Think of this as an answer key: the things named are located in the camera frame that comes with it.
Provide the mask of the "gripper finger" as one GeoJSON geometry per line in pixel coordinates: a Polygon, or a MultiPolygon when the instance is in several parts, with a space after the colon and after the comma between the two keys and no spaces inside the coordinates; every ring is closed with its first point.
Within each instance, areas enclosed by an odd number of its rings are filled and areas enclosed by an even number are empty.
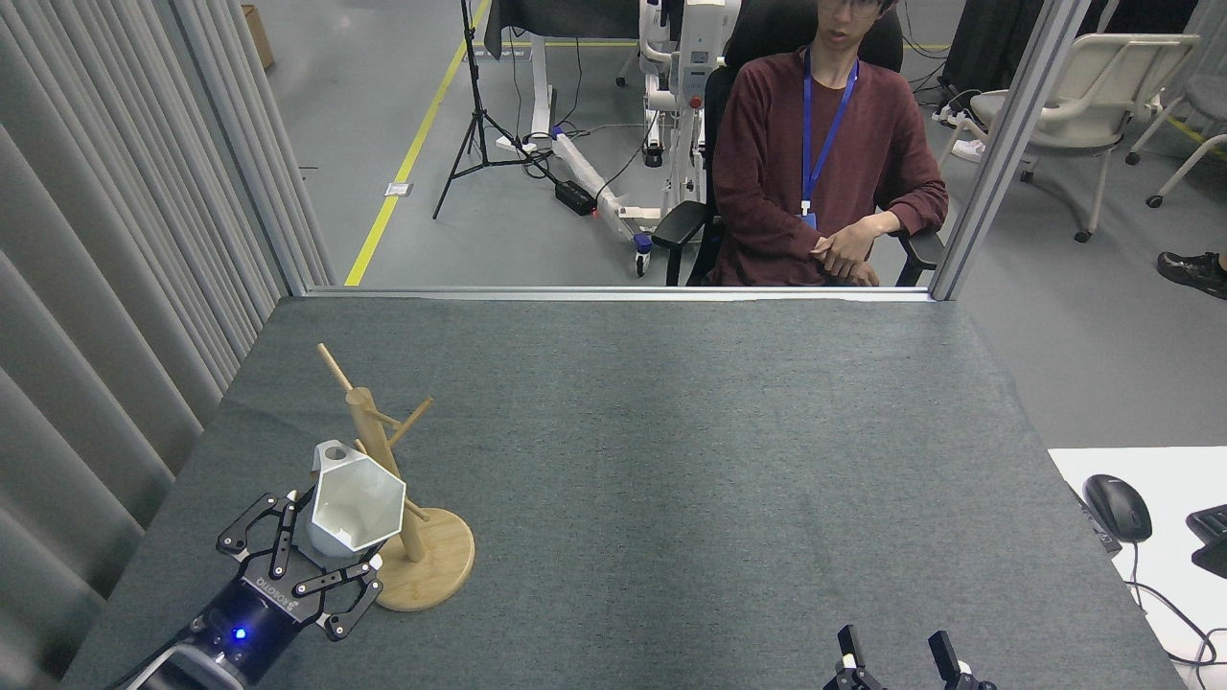
{"type": "Polygon", "coordinates": [[[837,665],[829,681],[825,683],[825,690],[870,688],[865,680],[863,663],[859,663],[859,641],[854,625],[844,625],[837,638],[840,643],[840,664],[837,665]]]}
{"type": "Polygon", "coordinates": [[[330,641],[355,632],[356,624],[382,593],[380,556],[344,568],[313,568],[310,578],[290,586],[290,616],[298,629],[317,625],[330,641]]]}
{"type": "Polygon", "coordinates": [[[267,552],[272,552],[271,565],[267,567],[270,577],[283,577],[290,571],[290,551],[292,551],[292,539],[294,534],[294,521],[298,519],[301,510],[310,502],[315,494],[315,487],[309,487],[304,496],[299,496],[297,490],[290,490],[283,497],[275,494],[263,494],[255,498],[252,506],[218,535],[218,552],[228,554],[238,561],[250,555],[256,555],[250,545],[249,530],[258,521],[267,516],[276,516],[279,525],[272,545],[267,552]]]}
{"type": "Polygon", "coordinates": [[[955,651],[955,643],[951,642],[946,630],[934,632],[928,638],[928,643],[930,651],[933,651],[939,676],[945,681],[944,689],[998,689],[995,681],[975,678],[969,665],[960,661],[955,651]]]}

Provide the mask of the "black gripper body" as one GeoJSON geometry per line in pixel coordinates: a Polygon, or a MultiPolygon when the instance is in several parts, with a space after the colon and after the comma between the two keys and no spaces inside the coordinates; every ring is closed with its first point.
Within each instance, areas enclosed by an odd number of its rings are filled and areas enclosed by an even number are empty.
{"type": "Polygon", "coordinates": [[[196,643],[233,665],[267,665],[323,611],[323,595],[294,595],[318,566],[288,568],[282,578],[242,573],[210,602],[198,621],[196,643]]]}

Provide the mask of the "person's left hand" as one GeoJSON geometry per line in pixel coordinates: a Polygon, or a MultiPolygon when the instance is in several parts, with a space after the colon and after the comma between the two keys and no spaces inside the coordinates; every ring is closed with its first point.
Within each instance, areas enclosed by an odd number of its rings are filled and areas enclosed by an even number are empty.
{"type": "Polygon", "coordinates": [[[834,235],[818,239],[810,255],[822,265],[825,273],[840,280],[850,264],[867,262],[875,239],[872,230],[850,223],[834,235]]]}

